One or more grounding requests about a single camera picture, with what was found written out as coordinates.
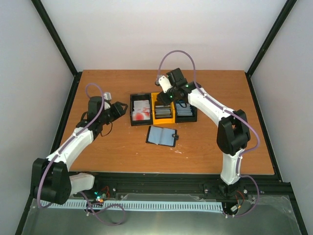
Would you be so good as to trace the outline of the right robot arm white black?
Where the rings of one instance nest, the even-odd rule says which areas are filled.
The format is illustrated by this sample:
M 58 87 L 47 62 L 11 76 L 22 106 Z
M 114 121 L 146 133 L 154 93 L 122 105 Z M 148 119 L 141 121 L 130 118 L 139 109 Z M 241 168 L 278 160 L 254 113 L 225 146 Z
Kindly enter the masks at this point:
M 219 192 L 223 197 L 232 194 L 239 183 L 242 154 L 250 141 L 250 131 L 243 110 L 233 110 L 206 92 L 197 82 L 188 82 L 177 68 L 158 75 L 156 85 L 162 88 L 157 101 L 164 105 L 184 101 L 208 116 L 217 126 L 217 145 L 223 153 Z

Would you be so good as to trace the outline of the dark card stack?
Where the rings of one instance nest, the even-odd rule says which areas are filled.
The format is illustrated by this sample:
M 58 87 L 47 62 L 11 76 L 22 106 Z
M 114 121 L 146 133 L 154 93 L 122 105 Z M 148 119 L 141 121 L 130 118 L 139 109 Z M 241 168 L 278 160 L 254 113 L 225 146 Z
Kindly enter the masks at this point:
M 171 118 L 172 111 L 170 105 L 156 105 L 155 106 L 155 118 L 162 119 L 162 118 Z

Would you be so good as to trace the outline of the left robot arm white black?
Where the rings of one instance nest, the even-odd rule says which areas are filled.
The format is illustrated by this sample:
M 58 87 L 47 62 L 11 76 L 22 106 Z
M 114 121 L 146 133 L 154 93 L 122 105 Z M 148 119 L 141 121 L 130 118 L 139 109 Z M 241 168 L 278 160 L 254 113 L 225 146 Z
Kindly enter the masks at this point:
M 88 110 L 82 114 L 70 137 L 49 156 L 33 162 L 30 191 L 38 207 L 44 207 L 42 201 L 62 205 L 81 191 L 91 197 L 101 193 L 102 185 L 93 175 L 71 175 L 69 170 L 83 150 L 102 134 L 104 125 L 112 125 L 125 115 L 128 105 L 110 100 L 109 93 L 90 97 Z

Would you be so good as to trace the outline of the black leather card holder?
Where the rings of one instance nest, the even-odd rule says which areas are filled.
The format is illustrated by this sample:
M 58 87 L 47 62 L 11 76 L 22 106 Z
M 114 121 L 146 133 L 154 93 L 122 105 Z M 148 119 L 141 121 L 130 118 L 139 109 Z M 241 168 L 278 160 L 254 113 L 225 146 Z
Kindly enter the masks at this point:
M 176 129 L 157 126 L 149 126 L 148 128 L 146 143 L 175 147 L 178 140 L 179 135 Z

